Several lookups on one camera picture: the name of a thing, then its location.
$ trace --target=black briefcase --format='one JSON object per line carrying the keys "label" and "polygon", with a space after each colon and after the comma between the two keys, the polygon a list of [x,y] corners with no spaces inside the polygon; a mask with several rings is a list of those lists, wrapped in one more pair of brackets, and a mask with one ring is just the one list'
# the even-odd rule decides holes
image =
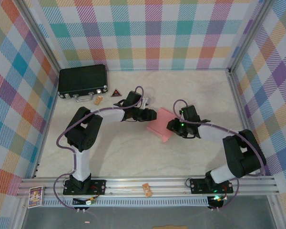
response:
{"label": "black briefcase", "polygon": [[[89,101],[94,94],[108,92],[107,71],[104,64],[61,69],[59,72],[58,95],[60,98],[75,98],[77,102]],[[90,95],[90,99],[79,99]]]}

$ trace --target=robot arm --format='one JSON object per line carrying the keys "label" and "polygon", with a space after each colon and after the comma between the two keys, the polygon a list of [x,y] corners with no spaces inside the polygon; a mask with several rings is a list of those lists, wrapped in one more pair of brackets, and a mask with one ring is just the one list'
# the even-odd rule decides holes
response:
{"label": "robot arm", "polygon": [[[141,95],[139,93],[131,91],[126,99],[114,104],[114,107],[120,107],[121,109],[105,110],[98,114],[93,114],[65,134],[68,144],[76,152],[76,171],[73,175],[70,175],[70,181],[79,192],[84,194],[90,188],[89,153],[90,148],[95,143],[101,124],[122,122],[129,118],[139,122],[151,121],[157,118],[157,113],[148,108],[131,107],[123,109],[123,107],[136,104],[140,98]],[[68,127],[90,112],[93,111],[86,107],[79,108]]]}
{"label": "robot arm", "polygon": [[[210,122],[209,120],[201,121],[193,105],[183,107],[179,114],[182,115],[186,121],[199,123]],[[203,138],[221,144],[224,147],[227,164],[206,173],[204,180],[209,190],[220,186],[223,182],[234,177],[241,178],[248,175],[261,167],[253,150],[236,135],[212,128],[211,126],[183,123],[178,118],[170,121],[167,125],[167,129],[183,138]],[[253,133],[247,129],[238,133],[254,146],[265,165],[266,159]]]}

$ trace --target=small pink object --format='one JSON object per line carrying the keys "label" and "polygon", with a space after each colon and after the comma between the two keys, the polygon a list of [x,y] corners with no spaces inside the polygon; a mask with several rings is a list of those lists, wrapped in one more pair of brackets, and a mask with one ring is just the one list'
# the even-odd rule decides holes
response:
{"label": "small pink object", "polygon": [[166,129],[167,124],[175,118],[176,116],[172,112],[161,107],[157,112],[157,119],[150,121],[146,128],[160,137],[162,142],[166,142],[172,135],[172,131]]}

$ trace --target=colorful checkered pattern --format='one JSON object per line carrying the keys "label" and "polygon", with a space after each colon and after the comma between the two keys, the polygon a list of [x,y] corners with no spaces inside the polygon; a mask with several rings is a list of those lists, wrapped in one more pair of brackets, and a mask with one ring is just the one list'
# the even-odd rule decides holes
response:
{"label": "colorful checkered pattern", "polygon": [[248,32],[251,30],[251,27],[253,25],[253,22],[255,21],[259,11],[261,10],[261,7],[263,5],[264,0],[259,0],[258,4],[256,5],[253,14],[250,17],[250,20],[245,28],[245,30],[243,31],[243,34],[241,36],[241,38],[238,41],[238,44],[232,54],[232,58],[230,59],[230,62],[228,64],[228,68],[231,68],[236,56],[238,55],[239,49],[242,47],[242,45],[244,44],[245,38],[247,37]]}
{"label": "colorful checkered pattern", "polygon": [[286,208],[286,0],[277,0],[236,71],[238,90]]}
{"label": "colorful checkered pattern", "polygon": [[58,77],[12,0],[0,0],[0,229],[40,149]]}
{"label": "colorful checkered pattern", "polygon": [[39,0],[41,12],[26,2],[62,68],[157,70],[226,68],[254,1]]}

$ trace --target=white floor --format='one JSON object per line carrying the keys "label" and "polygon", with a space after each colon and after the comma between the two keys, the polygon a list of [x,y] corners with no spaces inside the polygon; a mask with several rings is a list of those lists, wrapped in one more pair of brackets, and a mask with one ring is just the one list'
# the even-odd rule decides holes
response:
{"label": "white floor", "polygon": [[[109,92],[103,94],[99,106],[94,101],[77,103],[75,99],[58,98],[38,177],[56,177],[72,171],[72,153],[59,149],[56,138],[64,131],[77,109],[113,105],[126,98],[137,85],[152,98],[148,106],[172,110],[175,100],[185,99],[194,104],[201,119],[210,119],[224,127],[240,130],[241,124],[224,71],[132,71],[108,72]],[[110,97],[117,88],[122,97]],[[174,176],[203,175],[206,171],[225,163],[220,145],[203,139],[183,139],[173,135],[166,143],[146,130],[147,122],[121,122],[102,125],[91,148],[92,176]],[[61,140],[67,145],[66,138]]]}

